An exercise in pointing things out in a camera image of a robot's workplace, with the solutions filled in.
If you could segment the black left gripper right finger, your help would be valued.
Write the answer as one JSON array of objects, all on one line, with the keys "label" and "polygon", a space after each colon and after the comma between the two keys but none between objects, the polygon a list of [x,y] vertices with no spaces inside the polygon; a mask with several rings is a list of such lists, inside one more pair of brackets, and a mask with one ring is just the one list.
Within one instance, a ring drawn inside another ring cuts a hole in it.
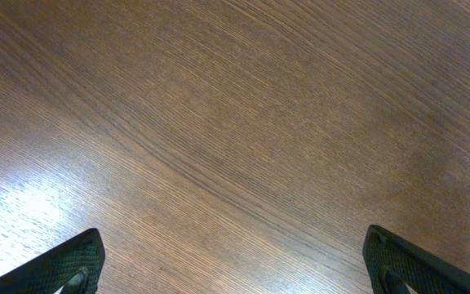
[{"label": "black left gripper right finger", "polygon": [[470,294],[470,274],[391,231],[370,225],[362,255],[374,294]]}]

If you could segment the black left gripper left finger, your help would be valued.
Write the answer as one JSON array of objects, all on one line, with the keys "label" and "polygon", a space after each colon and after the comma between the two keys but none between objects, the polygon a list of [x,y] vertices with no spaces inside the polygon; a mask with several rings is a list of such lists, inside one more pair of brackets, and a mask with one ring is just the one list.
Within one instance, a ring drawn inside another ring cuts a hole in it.
[{"label": "black left gripper left finger", "polygon": [[99,230],[87,229],[0,276],[0,293],[94,294],[104,261]]}]

